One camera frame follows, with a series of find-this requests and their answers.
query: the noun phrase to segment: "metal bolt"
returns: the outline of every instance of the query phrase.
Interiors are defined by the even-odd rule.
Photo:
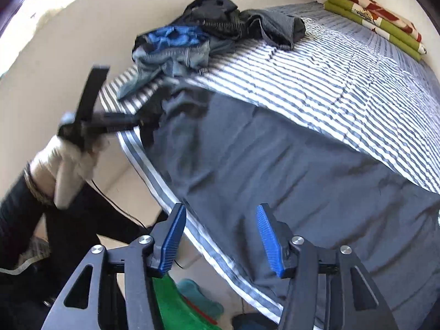
[[[302,238],[301,236],[295,236],[292,238],[292,243],[296,244],[297,246],[300,246],[301,244],[304,243],[304,238]]]
[[[153,241],[153,237],[145,235],[139,237],[139,243],[140,244],[149,244]]]
[[[96,246],[92,247],[93,254],[101,253],[103,250],[104,250],[104,246],[102,244],[97,244]]]
[[[340,252],[342,254],[351,254],[352,250],[351,250],[351,248],[349,246],[342,246],[340,248]]]

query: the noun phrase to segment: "blue rubber tip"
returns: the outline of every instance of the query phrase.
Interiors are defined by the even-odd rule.
[[[271,270],[282,278],[285,271],[282,263],[282,248],[262,205],[257,207],[257,226]]]
[[[175,218],[162,246],[161,260],[158,266],[158,270],[162,275],[165,275],[171,269],[185,225],[186,208],[182,205],[179,208],[177,217]]]

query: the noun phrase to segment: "tiled floor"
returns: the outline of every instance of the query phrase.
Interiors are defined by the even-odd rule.
[[[124,211],[137,217],[145,225],[154,222],[159,214],[160,206],[153,199],[147,186],[133,167],[130,167],[106,194]],[[123,245],[107,238],[103,238],[102,242],[107,248]],[[170,275],[176,282],[184,278],[192,279],[199,284],[205,296],[223,305],[225,312],[218,324],[222,329],[232,329],[230,319],[234,315],[241,314],[243,312],[242,307],[244,307],[245,312],[255,311],[245,301],[242,304],[241,298],[208,262],[200,257],[198,251],[186,237],[182,238],[176,260],[184,268],[189,265],[187,269],[180,269],[177,265],[173,265]],[[119,280],[120,285],[123,287],[123,275],[120,276]]]

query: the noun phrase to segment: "blue and white striped sheet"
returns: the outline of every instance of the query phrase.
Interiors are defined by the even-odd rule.
[[[188,81],[330,135],[440,193],[440,85],[432,70],[320,4],[275,9],[305,21],[306,36],[294,51],[242,41],[235,53],[212,57],[208,71]],[[132,67],[103,87],[100,99],[107,111],[135,113],[162,82],[157,79],[130,100],[117,102],[119,87],[136,73]],[[138,133],[118,137],[150,192],[170,212],[178,199],[148,161]],[[191,214],[185,234],[240,296],[279,321],[282,306],[245,280]]]

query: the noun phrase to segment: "white glove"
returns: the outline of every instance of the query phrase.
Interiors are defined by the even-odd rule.
[[[98,162],[99,152],[108,145],[105,138],[99,138],[92,150],[82,153],[74,144],[54,136],[48,145],[41,150],[30,164],[30,173],[38,189],[54,198],[57,208],[67,208],[81,190],[84,182],[93,177],[93,170]],[[60,182],[60,166],[69,164],[68,175]]]

